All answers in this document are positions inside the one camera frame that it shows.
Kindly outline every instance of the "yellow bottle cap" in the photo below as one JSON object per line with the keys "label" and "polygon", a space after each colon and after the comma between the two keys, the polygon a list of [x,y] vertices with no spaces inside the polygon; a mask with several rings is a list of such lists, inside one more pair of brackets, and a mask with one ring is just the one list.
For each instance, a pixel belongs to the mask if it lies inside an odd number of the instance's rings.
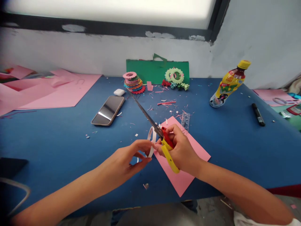
{"label": "yellow bottle cap", "polygon": [[248,67],[251,65],[250,61],[246,61],[246,60],[242,60],[239,62],[239,64],[237,65],[239,68],[241,69],[248,69]]}

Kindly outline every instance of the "white sleeve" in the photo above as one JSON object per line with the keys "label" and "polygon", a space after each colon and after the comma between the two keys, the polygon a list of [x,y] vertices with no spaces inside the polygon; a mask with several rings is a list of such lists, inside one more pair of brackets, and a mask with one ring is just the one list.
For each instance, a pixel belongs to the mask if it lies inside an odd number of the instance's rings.
{"label": "white sleeve", "polygon": [[[245,218],[241,213],[236,211],[234,211],[234,224],[235,226],[276,226],[256,223],[253,220]],[[293,219],[293,221],[287,226],[301,226],[301,223],[297,219]]]}

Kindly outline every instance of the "hand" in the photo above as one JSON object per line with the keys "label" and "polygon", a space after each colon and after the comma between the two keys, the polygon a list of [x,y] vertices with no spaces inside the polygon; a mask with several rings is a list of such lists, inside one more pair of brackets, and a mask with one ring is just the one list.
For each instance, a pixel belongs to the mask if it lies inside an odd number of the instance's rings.
{"label": "hand", "polygon": [[[155,147],[155,145],[149,140],[136,140],[130,146],[117,149],[114,154],[97,167],[95,170],[97,171],[97,180],[100,182],[97,189],[101,190],[99,196],[119,187],[142,170],[151,161],[151,158],[144,157],[138,151],[148,155],[151,147]],[[131,165],[133,156],[142,159],[142,161]]]}
{"label": "hand", "polygon": [[[199,163],[204,161],[195,153],[188,138],[182,133],[181,129],[176,124],[168,127],[166,132],[175,147],[173,150],[169,151],[175,165],[180,170],[196,176]],[[164,156],[161,147],[161,140],[159,139],[156,143],[155,149],[160,155]]]}

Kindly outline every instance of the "bottle label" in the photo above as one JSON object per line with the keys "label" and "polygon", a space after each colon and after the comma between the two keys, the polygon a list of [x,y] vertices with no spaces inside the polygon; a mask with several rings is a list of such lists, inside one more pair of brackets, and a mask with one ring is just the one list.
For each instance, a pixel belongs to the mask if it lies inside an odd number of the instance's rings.
{"label": "bottle label", "polygon": [[287,111],[293,115],[300,115],[301,114],[301,104],[289,107],[287,109]]}
{"label": "bottle label", "polygon": [[223,106],[226,99],[243,84],[244,80],[244,75],[236,75],[233,71],[229,71],[219,84],[218,90],[210,98],[210,104],[213,107]]}

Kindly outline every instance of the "peeling paint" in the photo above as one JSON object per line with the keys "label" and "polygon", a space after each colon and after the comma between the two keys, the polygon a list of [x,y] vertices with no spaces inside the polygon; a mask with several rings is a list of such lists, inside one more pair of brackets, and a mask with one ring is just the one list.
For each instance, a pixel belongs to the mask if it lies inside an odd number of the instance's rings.
{"label": "peeling paint", "polygon": [[80,25],[75,25],[75,24],[66,24],[66,25],[62,25],[62,28],[66,31],[70,31],[70,32],[84,32],[85,31],[85,27],[80,26]]}
{"label": "peeling paint", "polygon": [[147,31],[145,32],[145,35],[149,38],[169,38],[169,39],[175,39],[176,37],[172,34],[169,33],[158,33],[158,32],[150,32]]}
{"label": "peeling paint", "polygon": [[204,36],[200,36],[200,35],[192,35],[189,36],[189,40],[196,40],[196,41],[205,41],[205,37]]}
{"label": "peeling paint", "polygon": [[8,26],[8,27],[19,27],[18,24],[13,23],[13,22],[5,22],[5,23],[3,23],[3,26]]}

